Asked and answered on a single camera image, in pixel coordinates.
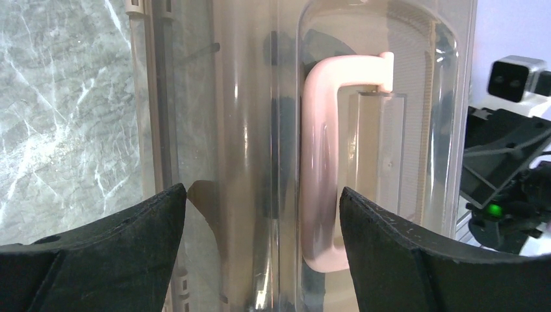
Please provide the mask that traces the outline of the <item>translucent brown tool box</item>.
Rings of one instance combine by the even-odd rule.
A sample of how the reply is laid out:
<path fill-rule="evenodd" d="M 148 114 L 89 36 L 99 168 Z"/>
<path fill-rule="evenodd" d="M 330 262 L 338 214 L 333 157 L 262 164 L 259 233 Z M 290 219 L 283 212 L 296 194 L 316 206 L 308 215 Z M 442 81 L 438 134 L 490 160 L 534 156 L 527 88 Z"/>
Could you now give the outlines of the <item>translucent brown tool box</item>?
<path fill-rule="evenodd" d="M 457 231 L 475 1 L 126 1 L 165 311 L 357 311 L 344 187 Z"/>

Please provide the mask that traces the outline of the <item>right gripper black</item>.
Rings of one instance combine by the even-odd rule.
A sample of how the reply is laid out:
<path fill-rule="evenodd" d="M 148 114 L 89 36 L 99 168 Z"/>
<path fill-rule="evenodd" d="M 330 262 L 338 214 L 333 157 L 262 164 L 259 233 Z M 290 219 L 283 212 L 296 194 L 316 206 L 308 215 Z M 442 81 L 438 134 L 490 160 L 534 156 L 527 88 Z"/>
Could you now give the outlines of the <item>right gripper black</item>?
<path fill-rule="evenodd" d="M 549 120 L 468 108 L 460 193 L 470 202 L 468 229 L 482 246 L 519 254 L 530 237 L 542 236 L 537 227 L 550 221 L 550 162 L 522 170 L 549 143 Z"/>

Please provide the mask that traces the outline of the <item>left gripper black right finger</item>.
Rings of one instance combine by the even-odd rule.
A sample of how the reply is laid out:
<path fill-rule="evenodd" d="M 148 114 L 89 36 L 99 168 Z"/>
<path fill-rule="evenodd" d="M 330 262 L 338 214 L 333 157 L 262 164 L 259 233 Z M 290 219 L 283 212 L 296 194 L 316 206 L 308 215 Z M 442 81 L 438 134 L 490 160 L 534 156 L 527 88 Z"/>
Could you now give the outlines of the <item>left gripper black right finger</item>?
<path fill-rule="evenodd" d="M 549 311 L 550 256 L 477 248 L 345 187 L 340 225 L 360 311 Z"/>

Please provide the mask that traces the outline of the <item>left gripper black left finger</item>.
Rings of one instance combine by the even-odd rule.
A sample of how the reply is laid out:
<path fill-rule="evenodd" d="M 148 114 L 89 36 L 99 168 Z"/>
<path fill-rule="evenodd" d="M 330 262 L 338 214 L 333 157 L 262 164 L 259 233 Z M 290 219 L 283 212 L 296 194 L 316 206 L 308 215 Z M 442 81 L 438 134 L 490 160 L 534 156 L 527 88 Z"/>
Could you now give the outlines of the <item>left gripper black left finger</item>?
<path fill-rule="evenodd" d="M 2 311 L 161 311 L 185 223 L 176 184 L 32 244 L 1 247 Z"/>

